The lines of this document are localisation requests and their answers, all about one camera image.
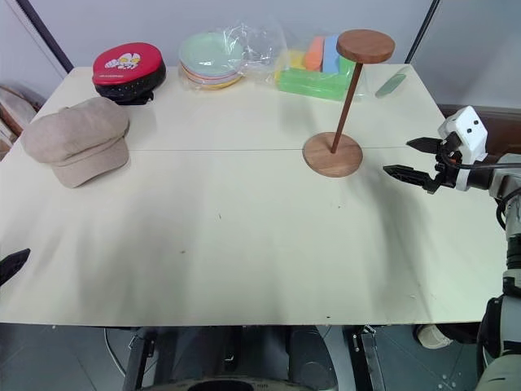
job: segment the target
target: blue sponge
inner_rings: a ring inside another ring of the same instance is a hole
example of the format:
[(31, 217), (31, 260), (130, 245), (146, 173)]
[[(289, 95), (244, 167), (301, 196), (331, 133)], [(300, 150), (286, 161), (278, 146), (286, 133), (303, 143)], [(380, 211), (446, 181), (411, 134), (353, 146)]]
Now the blue sponge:
[(326, 37), (324, 40), (324, 57), (322, 60), (322, 71), (324, 73), (338, 73), (340, 56), (336, 51), (336, 42), (339, 40), (338, 35)]

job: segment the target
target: round wooden base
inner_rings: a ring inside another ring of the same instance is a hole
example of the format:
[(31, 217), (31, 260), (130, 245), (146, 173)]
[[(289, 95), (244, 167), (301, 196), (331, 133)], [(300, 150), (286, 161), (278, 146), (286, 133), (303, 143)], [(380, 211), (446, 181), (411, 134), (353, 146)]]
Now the round wooden base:
[(304, 145), (303, 155), (313, 170), (327, 177), (347, 177), (360, 166), (363, 154), (358, 143), (342, 134), (336, 153), (331, 153), (335, 133), (314, 135)]

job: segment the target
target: wooden stand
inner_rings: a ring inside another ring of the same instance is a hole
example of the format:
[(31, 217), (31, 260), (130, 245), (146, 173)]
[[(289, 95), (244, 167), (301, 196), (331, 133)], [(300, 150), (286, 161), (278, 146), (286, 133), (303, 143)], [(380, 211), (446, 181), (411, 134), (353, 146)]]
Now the wooden stand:
[(308, 166), (327, 177), (345, 177), (354, 173), (360, 166), (363, 158), (360, 146), (342, 132), (363, 64), (381, 63), (391, 57), (394, 41), (388, 35), (378, 31), (350, 30), (339, 36), (336, 50), (342, 57), (357, 63), (352, 73), (339, 125), (335, 134), (320, 133), (310, 138), (303, 150)]

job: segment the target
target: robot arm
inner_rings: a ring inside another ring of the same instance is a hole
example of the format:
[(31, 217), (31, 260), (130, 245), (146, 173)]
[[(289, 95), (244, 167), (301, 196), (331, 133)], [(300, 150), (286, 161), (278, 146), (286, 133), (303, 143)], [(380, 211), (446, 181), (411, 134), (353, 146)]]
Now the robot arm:
[[(430, 194), (440, 186), (461, 191), (475, 187), (488, 190), (497, 201), (497, 220), (506, 231), (508, 243), (506, 271), (503, 295), (488, 302), (479, 330), (476, 357), (481, 379), (476, 390), (521, 389), (521, 156), (489, 155), (485, 151), (487, 130), (472, 107), (447, 118), (438, 133), (443, 139), (417, 138), (407, 142), (410, 147), (435, 155), (438, 174), (434, 179), (403, 165), (383, 169)], [(484, 372), (483, 349), (495, 358)]]

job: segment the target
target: beige cap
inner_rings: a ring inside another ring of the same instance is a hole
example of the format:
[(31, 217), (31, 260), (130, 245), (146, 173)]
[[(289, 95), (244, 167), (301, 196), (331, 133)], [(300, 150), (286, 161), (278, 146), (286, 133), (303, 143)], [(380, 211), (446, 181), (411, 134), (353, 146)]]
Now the beige cap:
[(21, 142), (32, 158), (52, 166), (63, 185), (77, 187), (127, 162), (123, 136), (128, 126), (122, 107), (97, 97), (37, 119)]

